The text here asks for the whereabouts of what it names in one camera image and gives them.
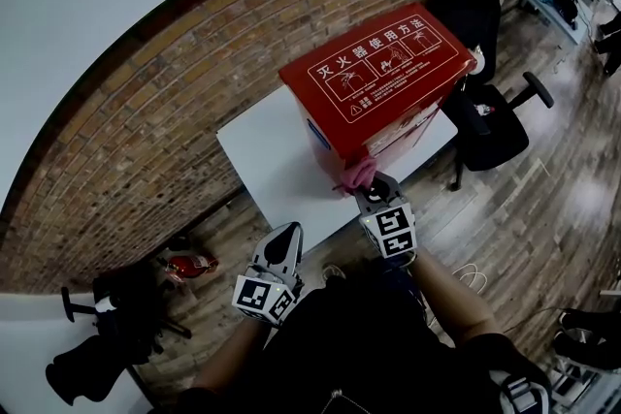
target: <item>person's arm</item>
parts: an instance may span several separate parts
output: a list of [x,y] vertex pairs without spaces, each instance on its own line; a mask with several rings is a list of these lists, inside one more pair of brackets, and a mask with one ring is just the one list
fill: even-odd
[[480,334],[501,333],[491,307],[424,248],[409,265],[418,288],[456,345]]
[[244,318],[233,334],[203,364],[193,388],[224,393],[252,358],[263,350],[271,329],[266,323]]

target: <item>pink cloth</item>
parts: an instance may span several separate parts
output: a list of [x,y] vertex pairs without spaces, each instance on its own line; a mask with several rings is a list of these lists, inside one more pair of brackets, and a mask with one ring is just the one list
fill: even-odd
[[341,173],[341,183],[343,188],[351,192],[359,186],[364,186],[367,190],[371,188],[373,178],[377,171],[377,160],[375,157],[367,156],[355,166]]

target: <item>white table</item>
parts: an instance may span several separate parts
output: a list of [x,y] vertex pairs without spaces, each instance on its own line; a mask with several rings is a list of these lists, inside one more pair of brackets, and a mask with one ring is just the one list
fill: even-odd
[[[416,145],[384,172],[403,181],[456,134],[439,111]],[[270,226],[302,224],[303,252],[360,214],[355,199],[333,191],[333,181],[316,163],[287,86],[233,119],[217,138]]]
[[[501,5],[505,2],[505,0],[500,0]],[[554,9],[554,6],[549,4],[545,4],[540,0],[527,0],[533,6],[535,6],[539,11],[550,21],[550,23],[558,29],[563,35],[565,35],[574,46],[580,45],[582,40],[584,40],[585,35],[587,35],[589,29],[585,23],[585,18],[589,23],[593,18],[593,13],[591,10],[582,2],[582,0],[578,0],[578,17],[575,19],[577,23],[577,29],[572,29],[571,26],[567,24],[567,22],[559,15],[558,11]]]

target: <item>fire extinguisher box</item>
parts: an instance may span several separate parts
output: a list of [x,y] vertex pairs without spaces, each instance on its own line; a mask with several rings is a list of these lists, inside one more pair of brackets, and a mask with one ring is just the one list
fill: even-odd
[[422,5],[376,17],[279,71],[314,155],[340,184],[371,155],[384,169],[412,148],[456,81],[476,63]]

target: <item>brick wall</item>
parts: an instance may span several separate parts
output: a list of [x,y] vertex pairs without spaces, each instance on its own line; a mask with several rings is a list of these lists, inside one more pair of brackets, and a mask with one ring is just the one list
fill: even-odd
[[31,148],[2,212],[0,291],[88,288],[241,186],[215,132],[278,68],[415,0],[170,0],[98,59]]

